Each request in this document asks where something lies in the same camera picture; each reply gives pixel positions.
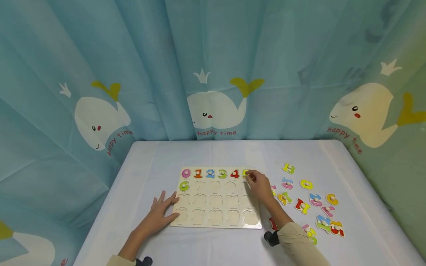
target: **beige sleeve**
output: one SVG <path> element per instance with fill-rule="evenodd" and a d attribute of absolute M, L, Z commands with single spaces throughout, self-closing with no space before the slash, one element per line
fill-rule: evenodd
<path fill-rule="evenodd" d="M 278 231 L 278 239 L 284 252 L 297 266 L 330 266 L 298 224 L 284 225 Z"/>
<path fill-rule="evenodd" d="M 136 266 L 136 261 L 132 262 L 117 255 L 113 255 L 106 266 Z"/>

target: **wooden number puzzle board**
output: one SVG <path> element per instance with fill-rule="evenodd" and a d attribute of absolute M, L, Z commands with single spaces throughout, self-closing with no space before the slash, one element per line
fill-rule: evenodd
<path fill-rule="evenodd" d="M 245 167 L 183 167 L 171 226 L 261 229 L 259 203 Z"/>

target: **table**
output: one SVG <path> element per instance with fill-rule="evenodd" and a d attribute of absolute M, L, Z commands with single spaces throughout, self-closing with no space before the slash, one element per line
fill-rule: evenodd
<path fill-rule="evenodd" d="M 294 174 L 282 170 L 285 163 L 295 167 Z M 298 184 L 301 179 L 313 183 L 314 194 L 336 195 L 334 218 L 343 224 L 344 238 L 315 226 L 316 216 L 324 215 L 321 208 L 312 206 L 303 215 L 294 202 L 283 206 L 296 223 L 315 229 L 317 247 L 332 265 L 426 265 L 337 140 L 135 142 L 74 265 L 106 265 L 148 213 L 152 199 L 176 189 L 181 167 L 241 165 L 265 173 L 279 193 L 288 191 L 293 199 L 309 198 L 311 191 Z M 283 177 L 294 180 L 293 190 L 281 186 Z M 280 246 L 270 247 L 263 239 L 271 223 L 263 207 L 260 212 L 263 229 L 168 226 L 146 242 L 139 258 L 150 256 L 162 266 L 293 265 Z"/>

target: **red number 4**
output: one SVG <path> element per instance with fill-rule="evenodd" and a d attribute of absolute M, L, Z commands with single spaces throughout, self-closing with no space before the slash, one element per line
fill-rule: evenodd
<path fill-rule="evenodd" d="M 232 177 L 234 177 L 234 178 L 239 178 L 238 170 L 237 170 L 237 169 L 235 169 L 235 170 L 232 172 L 231 176 L 232 176 Z"/>

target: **child's right hand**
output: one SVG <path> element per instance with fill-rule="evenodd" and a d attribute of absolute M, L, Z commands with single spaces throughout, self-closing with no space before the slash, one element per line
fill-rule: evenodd
<path fill-rule="evenodd" d="M 246 180 L 250 185 L 251 191 L 257 196 L 263 205 L 267 205 L 272 200 L 275 201 L 271 192 L 269 179 L 264 174 L 257 170 L 247 171 L 246 174 L 248 174 Z"/>

